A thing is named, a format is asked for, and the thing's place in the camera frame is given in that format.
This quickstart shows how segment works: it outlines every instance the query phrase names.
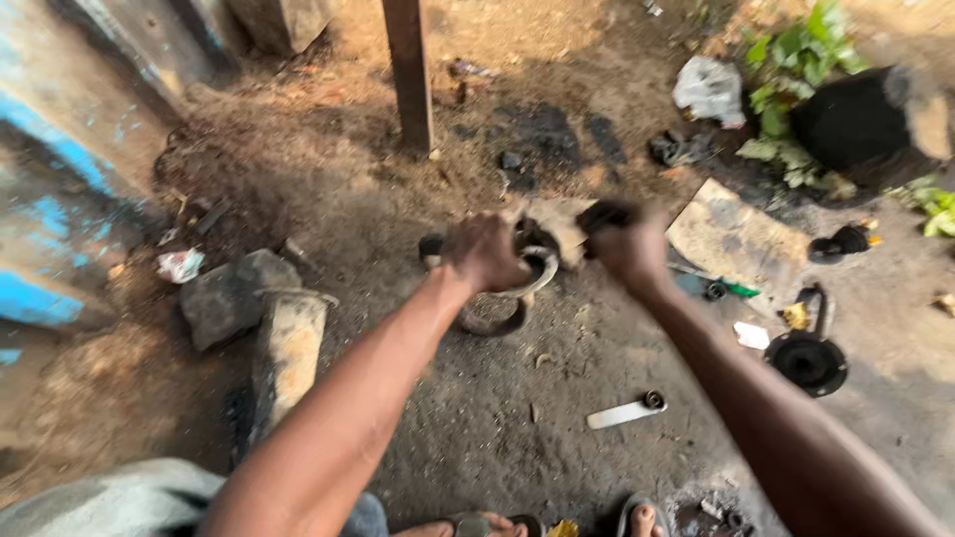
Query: dirt ground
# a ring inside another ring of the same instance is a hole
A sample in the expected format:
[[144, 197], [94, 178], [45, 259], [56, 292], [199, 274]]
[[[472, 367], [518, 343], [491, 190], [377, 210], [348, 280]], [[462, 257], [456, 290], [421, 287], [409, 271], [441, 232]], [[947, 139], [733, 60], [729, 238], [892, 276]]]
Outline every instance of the dirt ground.
[[[322, 347], [338, 355], [421, 280], [418, 238], [468, 210], [517, 196], [615, 196], [654, 202], [675, 217], [708, 176], [768, 204], [776, 188], [754, 179], [761, 168], [732, 156], [740, 137], [721, 138], [724, 151], [695, 173], [665, 174], [647, 155], [647, 141], [663, 130], [707, 128], [685, 123], [670, 91], [691, 50], [735, 10], [714, 1], [701, 19], [703, 4], [692, 0], [659, 4], [664, 13], [652, 17], [641, 2], [622, 0], [427, 2], [436, 161], [400, 151], [376, 0], [349, 2], [291, 62], [250, 58], [250, 74], [229, 92], [191, 89], [194, 113], [157, 161], [156, 190], [176, 188], [201, 204], [226, 197], [233, 208], [208, 235], [186, 232], [163, 248], [142, 248], [115, 274], [110, 291], [126, 315], [109, 334], [60, 345], [20, 419], [19, 433], [38, 455], [2, 478], [0, 504], [160, 455], [228, 471], [228, 402], [246, 387], [250, 338], [194, 351], [175, 286], [153, 275], [151, 260], [162, 251], [197, 247], [212, 268], [294, 238], [316, 267], [303, 273], [306, 285], [342, 300]], [[925, 14], [929, 4], [910, 9]], [[955, 12], [935, 4], [942, 10], [935, 12]], [[863, 48], [912, 43], [943, 83], [955, 82], [948, 56], [933, 56], [949, 33], [892, 26], [881, 3], [850, 9]], [[949, 28], [952, 19], [942, 19]], [[502, 76], [471, 80], [461, 102], [447, 72], [455, 57]], [[618, 151], [602, 149], [595, 119], [610, 121]], [[572, 143], [554, 146], [551, 135]], [[522, 153], [533, 176], [506, 192], [504, 180], [514, 178], [498, 170], [505, 149]], [[812, 235], [869, 215], [882, 222], [883, 245], [802, 277], [822, 279], [834, 294], [832, 337], [852, 367], [847, 384], [819, 403], [955, 527], [955, 321], [928, 306], [935, 290], [955, 290], [952, 243], [922, 237], [921, 217], [891, 200], [826, 210], [794, 197], [774, 214]], [[665, 335], [599, 270], [561, 272], [536, 298], [532, 322], [518, 333], [451, 332], [442, 340], [369, 487], [392, 530], [481, 508], [538, 513], [547, 523], [570, 518], [595, 533], [616, 523], [630, 493], [673, 507], [717, 491], [760, 534], [785, 533]], [[731, 324], [743, 311], [714, 313]], [[782, 332], [776, 321], [762, 324]], [[541, 354], [553, 360], [538, 366]], [[585, 427], [586, 414], [652, 388], [667, 395], [664, 414]]]

